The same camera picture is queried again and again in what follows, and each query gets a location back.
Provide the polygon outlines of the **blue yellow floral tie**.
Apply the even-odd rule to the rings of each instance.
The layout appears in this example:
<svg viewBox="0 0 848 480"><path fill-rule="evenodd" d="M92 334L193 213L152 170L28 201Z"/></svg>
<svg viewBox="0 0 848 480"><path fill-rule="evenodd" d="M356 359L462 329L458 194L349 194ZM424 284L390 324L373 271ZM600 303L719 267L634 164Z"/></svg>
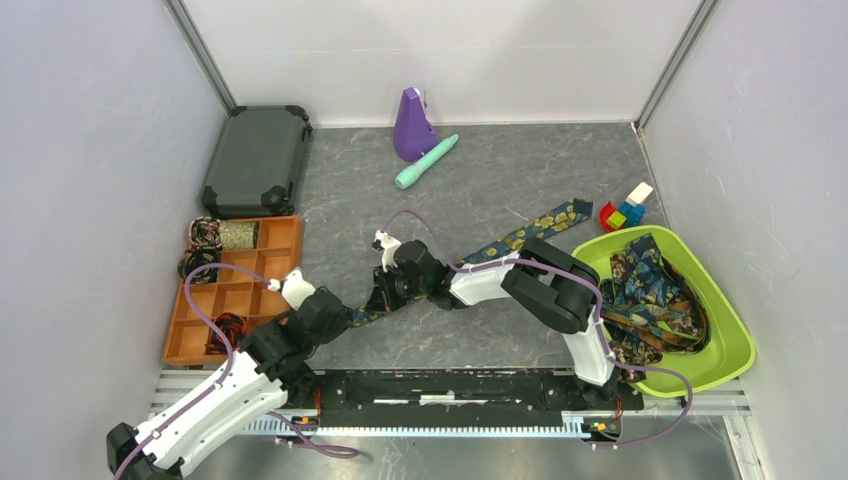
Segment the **blue yellow floral tie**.
<svg viewBox="0 0 848 480"><path fill-rule="evenodd" d="M530 238L549 239L569 228L588 220L594 211L594 203L581 198L572 198L545 214L528 221L522 227L490 242L476 252L455 262L457 267L479 264L494 260L517 251ZM359 328L380 320L391 313L376 313L366 310L365 305L353 309L352 326Z"/></svg>

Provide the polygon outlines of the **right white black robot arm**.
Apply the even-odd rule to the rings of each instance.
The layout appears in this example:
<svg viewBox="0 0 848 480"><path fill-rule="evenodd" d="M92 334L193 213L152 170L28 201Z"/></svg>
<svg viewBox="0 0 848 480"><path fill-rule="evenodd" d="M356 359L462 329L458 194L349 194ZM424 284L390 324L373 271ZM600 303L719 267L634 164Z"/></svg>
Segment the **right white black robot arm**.
<svg viewBox="0 0 848 480"><path fill-rule="evenodd" d="M602 408L618 393L615 366L595 314L602 301L598 274L587 264L533 238L517 251L461 266L436 259L421 241L400 242L378 231L373 242L381 263L361 313L397 311L418 299L443 310L511 298L560 333L574 361L580 400Z"/></svg>

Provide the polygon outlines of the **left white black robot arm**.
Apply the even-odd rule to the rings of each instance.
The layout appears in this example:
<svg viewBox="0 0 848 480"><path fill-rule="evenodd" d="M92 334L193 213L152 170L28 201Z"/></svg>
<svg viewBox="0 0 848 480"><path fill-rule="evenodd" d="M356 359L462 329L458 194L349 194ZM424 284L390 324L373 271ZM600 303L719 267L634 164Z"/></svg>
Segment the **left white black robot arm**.
<svg viewBox="0 0 848 480"><path fill-rule="evenodd" d="M349 329L353 312L325 287L245 337L237 352L189 394L137 426L107 435L107 464L117 479L183 479L245 426L313 397L306 361Z"/></svg>

